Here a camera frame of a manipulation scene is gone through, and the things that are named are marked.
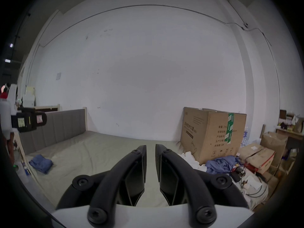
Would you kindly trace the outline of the person's left hand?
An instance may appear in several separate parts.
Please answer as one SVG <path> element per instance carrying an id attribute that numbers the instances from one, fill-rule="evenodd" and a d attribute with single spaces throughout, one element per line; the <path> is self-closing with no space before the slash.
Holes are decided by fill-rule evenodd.
<path id="1" fill-rule="evenodd" d="M 15 162 L 13 139 L 14 139 L 14 132 L 11 132 L 10 138 L 7 139 L 6 141 L 7 141 L 7 149 L 8 149 L 8 153 L 9 153 L 9 158 L 10 158 L 12 165 L 14 165 L 14 162 Z"/>

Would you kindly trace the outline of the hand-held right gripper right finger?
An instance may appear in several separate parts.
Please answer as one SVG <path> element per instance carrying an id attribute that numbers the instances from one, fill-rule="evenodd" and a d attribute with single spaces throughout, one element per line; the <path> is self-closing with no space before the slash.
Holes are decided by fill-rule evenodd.
<path id="1" fill-rule="evenodd" d="M 160 192 L 169 206 L 183 206 L 190 227 L 238 227 L 249 207 L 227 174 L 195 170 L 164 145 L 155 145 Z"/>

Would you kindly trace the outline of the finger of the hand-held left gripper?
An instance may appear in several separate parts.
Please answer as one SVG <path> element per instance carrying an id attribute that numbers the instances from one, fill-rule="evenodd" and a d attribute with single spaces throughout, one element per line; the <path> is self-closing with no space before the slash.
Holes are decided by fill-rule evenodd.
<path id="1" fill-rule="evenodd" d="M 45 112 L 37 111 L 35 108 L 18 108 L 16 113 L 11 114 L 12 128 L 18 132 L 30 132 L 42 127 L 47 123 Z"/>

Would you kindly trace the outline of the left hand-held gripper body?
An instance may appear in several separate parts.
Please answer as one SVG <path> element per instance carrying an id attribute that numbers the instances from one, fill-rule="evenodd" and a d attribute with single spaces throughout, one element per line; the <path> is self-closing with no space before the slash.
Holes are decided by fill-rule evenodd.
<path id="1" fill-rule="evenodd" d="M 1 129 L 5 139 L 18 128 L 16 99 L 0 99 Z"/>

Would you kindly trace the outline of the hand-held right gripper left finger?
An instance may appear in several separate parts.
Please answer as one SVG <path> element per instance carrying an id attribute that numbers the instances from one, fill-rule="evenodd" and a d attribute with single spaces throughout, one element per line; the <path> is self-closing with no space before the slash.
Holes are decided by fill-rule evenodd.
<path id="1" fill-rule="evenodd" d="M 109 171 L 76 176 L 62 195 L 57 210 L 89 205 L 87 221 L 93 227 L 113 227 L 116 205 L 136 206 L 144 193 L 146 145 L 124 156 Z"/>

